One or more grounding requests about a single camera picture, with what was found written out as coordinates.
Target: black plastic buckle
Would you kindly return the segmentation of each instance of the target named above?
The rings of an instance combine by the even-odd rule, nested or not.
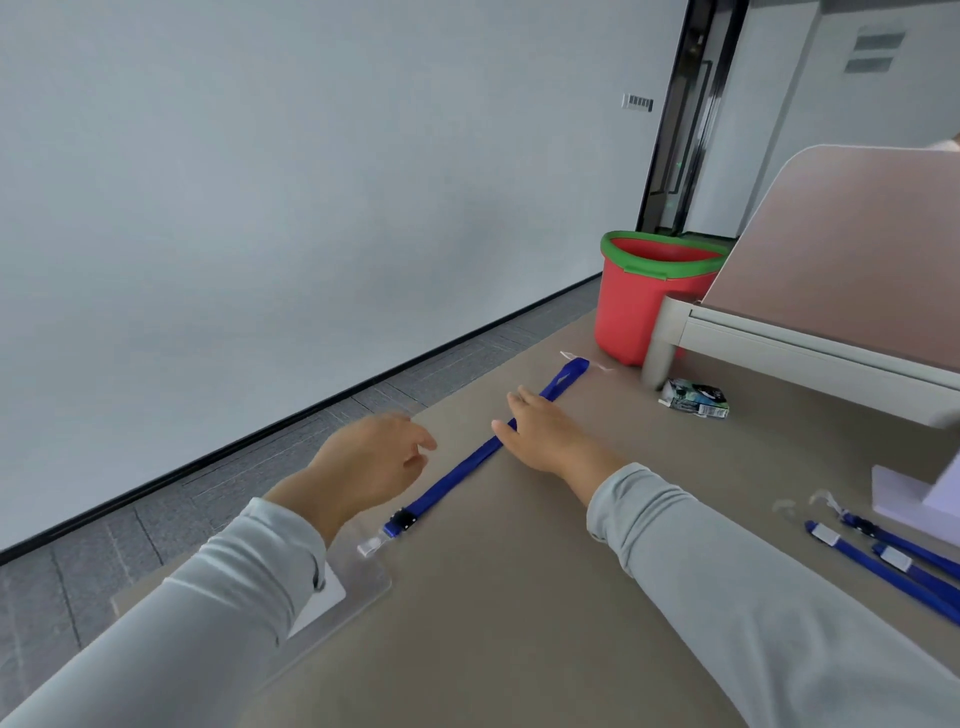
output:
[[[391,525],[395,526],[398,531],[405,531],[416,522],[417,517],[406,508],[400,508],[390,517]]]
[[[872,539],[876,538],[877,525],[873,521],[861,519],[859,516],[854,516],[853,514],[847,516],[845,520],[864,536],[869,536]]]

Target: small package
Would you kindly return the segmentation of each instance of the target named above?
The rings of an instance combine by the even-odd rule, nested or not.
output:
[[[686,379],[667,379],[660,391],[660,404],[698,417],[726,419],[730,414],[727,398],[716,387],[694,384]]]

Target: pink partition panel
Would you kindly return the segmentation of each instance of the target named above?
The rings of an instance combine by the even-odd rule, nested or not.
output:
[[[960,371],[960,154],[800,152],[704,305]]]

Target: hand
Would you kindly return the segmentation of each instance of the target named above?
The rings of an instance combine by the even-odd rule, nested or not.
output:
[[[558,475],[588,505],[604,480],[628,460],[587,435],[566,413],[526,387],[507,395],[516,431],[494,420],[493,434],[503,447],[534,470]]]
[[[310,465],[274,486],[265,500],[307,519],[328,546],[344,523],[409,488],[437,441],[400,414],[373,415],[337,430]]]

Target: white desk frame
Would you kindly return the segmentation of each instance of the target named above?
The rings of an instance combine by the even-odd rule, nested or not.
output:
[[[640,375],[646,386],[663,385],[677,347],[923,425],[960,421],[960,374],[666,297]]]

